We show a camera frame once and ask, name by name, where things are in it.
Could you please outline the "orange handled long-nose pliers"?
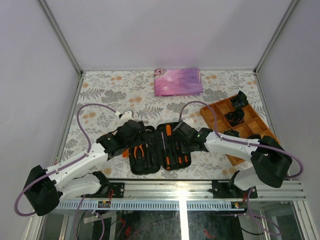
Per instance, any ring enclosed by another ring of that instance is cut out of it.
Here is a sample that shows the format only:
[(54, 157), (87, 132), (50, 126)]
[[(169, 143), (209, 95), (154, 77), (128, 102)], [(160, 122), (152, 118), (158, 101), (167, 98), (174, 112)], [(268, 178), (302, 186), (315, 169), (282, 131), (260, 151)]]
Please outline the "orange handled long-nose pliers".
[(144, 159), (145, 153), (144, 153), (143, 146), (141, 144), (139, 146), (134, 147), (133, 156), (137, 161)]

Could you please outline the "black plastic tool case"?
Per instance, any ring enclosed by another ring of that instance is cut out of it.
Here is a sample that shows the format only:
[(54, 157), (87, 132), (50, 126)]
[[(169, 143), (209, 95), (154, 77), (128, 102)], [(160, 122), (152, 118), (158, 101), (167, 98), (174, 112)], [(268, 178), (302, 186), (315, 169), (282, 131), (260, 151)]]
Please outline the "black plastic tool case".
[[(134, 148), (128, 148), (122, 153), (123, 158), (129, 159), (130, 170), (135, 175), (148, 175), (157, 173), (160, 168), (166, 171), (181, 170), (187, 168), (192, 163), (192, 158), (190, 153), (183, 153), (181, 150), (181, 143), (177, 137), (173, 135), (173, 129), (178, 125), (177, 122), (162, 123), (157, 127), (150, 125), (144, 125), (142, 128), (142, 147), (144, 151), (144, 159), (136, 160), (134, 157)], [(168, 141), (166, 134), (166, 125), (171, 126), (172, 130), (172, 142)], [(167, 153), (170, 159), (171, 169), (166, 169), (166, 158), (164, 155), (164, 146), (161, 132), (164, 135), (164, 142), (167, 149)], [(180, 155), (182, 159), (182, 164), (179, 164), (177, 147), (178, 143), (180, 149)], [(185, 162), (184, 155), (187, 155), (188, 162)]]

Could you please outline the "large black orange screwdriver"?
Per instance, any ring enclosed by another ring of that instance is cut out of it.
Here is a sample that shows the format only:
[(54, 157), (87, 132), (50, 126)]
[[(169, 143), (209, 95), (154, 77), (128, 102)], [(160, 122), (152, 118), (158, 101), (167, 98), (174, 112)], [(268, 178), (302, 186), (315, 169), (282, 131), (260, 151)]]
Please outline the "large black orange screwdriver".
[(170, 170), (171, 169), (171, 163), (170, 163), (170, 158), (169, 158), (169, 155), (168, 155), (168, 151), (167, 151), (167, 148), (166, 148), (166, 144), (165, 144), (165, 138), (164, 138), (164, 133), (161, 132), (161, 137), (162, 137), (162, 143), (163, 143), (163, 154), (165, 156), (165, 162), (166, 162), (166, 169), (167, 170)]

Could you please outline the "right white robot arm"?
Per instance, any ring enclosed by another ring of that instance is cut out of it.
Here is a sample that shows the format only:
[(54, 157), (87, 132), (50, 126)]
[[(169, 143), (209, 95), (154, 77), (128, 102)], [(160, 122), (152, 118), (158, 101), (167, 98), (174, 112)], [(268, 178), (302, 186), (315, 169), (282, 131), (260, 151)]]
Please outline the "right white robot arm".
[(187, 153), (217, 152), (251, 163), (252, 167), (236, 172), (229, 181), (228, 192), (236, 198), (259, 185), (280, 188), (293, 161), (289, 153), (267, 135), (262, 139), (239, 138), (209, 128), (197, 131), (183, 121), (172, 134), (182, 142), (182, 150)]

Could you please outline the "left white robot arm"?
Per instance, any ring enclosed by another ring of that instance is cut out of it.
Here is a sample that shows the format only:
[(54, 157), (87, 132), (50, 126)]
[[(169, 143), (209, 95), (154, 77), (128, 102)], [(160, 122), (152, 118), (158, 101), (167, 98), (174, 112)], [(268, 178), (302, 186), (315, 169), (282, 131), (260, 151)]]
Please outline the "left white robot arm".
[(89, 170), (139, 145), (142, 131), (143, 122), (130, 119), (115, 131), (99, 137), (88, 151), (47, 168), (35, 166), (24, 186), (24, 195), (34, 213), (44, 216), (60, 202), (79, 196), (107, 196), (110, 190), (107, 177), (101, 171)]

